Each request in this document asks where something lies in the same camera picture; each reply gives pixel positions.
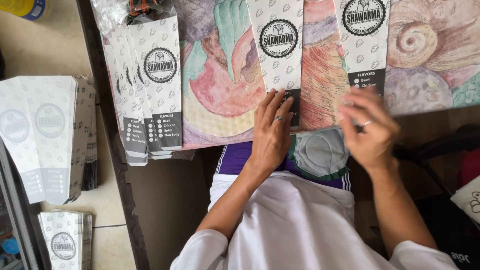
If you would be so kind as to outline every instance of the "green fabric trim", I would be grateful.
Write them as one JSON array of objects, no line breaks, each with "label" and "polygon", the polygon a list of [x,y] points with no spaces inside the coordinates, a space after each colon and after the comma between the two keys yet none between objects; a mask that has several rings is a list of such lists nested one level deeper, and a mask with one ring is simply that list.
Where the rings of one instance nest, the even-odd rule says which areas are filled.
[{"label": "green fabric trim", "polygon": [[295,160],[295,156],[293,155],[293,153],[295,152],[295,147],[297,145],[297,136],[296,135],[291,135],[290,138],[291,138],[292,144],[290,145],[290,148],[288,149],[288,159],[293,162],[293,164],[295,165],[295,169],[297,169],[299,172],[301,172],[302,175],[304,175],[308,178],[317,180],[317,181],[330,181],[330,180],[338,179],[338,178],[344,176],[347,172],[350,171],[350,168],[348,166],[345,166],[337,172],[334,172],[332,174],[327,174],[327,175],[324,175],[324,176],[320,176],[320,177],[307,172],[306,170],[304,170],[304,169],[302,169],[298,166],[297,161]]}]

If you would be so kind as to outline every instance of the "white sleeve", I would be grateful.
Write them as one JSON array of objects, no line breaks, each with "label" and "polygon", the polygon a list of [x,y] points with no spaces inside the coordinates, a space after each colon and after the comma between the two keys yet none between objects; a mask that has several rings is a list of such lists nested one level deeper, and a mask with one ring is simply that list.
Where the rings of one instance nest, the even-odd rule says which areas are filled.
[{"label": "white sleeve", "polygon": [[396,245],[390,263],[401,270],[458,269],[447,254],[412,241]]},{"label": "white sleeve", "polygon": [[196,232],[187,241],[180,255],[170,266],[171,270],[223,269],[227,238],[220,232],[207,229]]}]

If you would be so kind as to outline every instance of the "shawarma logo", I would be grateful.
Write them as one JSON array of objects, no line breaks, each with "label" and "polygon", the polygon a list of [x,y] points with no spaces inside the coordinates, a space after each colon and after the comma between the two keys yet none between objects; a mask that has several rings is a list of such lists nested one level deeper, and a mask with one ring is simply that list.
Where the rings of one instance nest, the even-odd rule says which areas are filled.
[{"label": "shawarma logo", "polygon": [[0,132],[8,140],[21,143],[28,137],[28,120],[19,110],[6,110],[0,114]]},{"label": "shawarma logo", "polygon": [[382,26],[385,14],[382,0],[351,0],[343,9],[342,20],[350,33],[366,36]]},{"label": "shawarma logo", "polygon": [[150,80],[157,83],[166,83],[177,72],[177,61],[168,49],[155,48],[145,57],[144,69]]},{"label": "shawarma logo", "polygon": [[52,238],[51,248],[53,254],[63,260],[69,260],[75,256],[76,247],[73,238],[68,233],[57,233]]},{"label": "shawarma logo", "polygon": [[289,55],[298,40],[297,29],[288,20],[273,20],[260,32],[260,47],[268,56],[275,58]]},{"label": "shawarma logo", "polygon": [[65,115],[55,104],[43,104],[36,110],[35,126],[47,138],[56,138],[65,129]]}]

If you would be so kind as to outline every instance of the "hand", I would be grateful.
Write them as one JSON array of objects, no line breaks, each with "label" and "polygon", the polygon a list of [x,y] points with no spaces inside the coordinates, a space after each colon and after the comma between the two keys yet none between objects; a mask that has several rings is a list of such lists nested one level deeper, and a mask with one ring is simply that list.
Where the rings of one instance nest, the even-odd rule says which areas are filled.
[{"label": "hand", "polygon": [[271,89],[255,111],[252,155],[247,163],[265,177],[270,176],[282,163],[291,144],[290,120],[293,113],[288,110],[292,106],[293,97],[285,100],[279,108],[284,94],[284,89],[278,93]]},{"label": "hand", "polygon": [[[351,95],[345,100],[352,106],[340,106],[338,116],[345,135],[345,145],[355,160],[369,173],[378,170],[391,170],[398,161],[393,157],[393,147],[400,134],[400,126],[388,115],[382,106],[382,99],[376,95],[375,88],[351,88]],[[352,120],[360,125],[373,120],[357,133]]]}]

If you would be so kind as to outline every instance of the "yellow container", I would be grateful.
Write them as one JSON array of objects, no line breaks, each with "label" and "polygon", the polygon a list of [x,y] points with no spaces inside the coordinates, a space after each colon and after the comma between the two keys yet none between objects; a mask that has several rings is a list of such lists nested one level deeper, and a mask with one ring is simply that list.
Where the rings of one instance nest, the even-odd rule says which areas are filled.
[{"label": "yellow container", "polygon": [[0,0],[0,10],[35,21],[45,15],[47,0]]}]

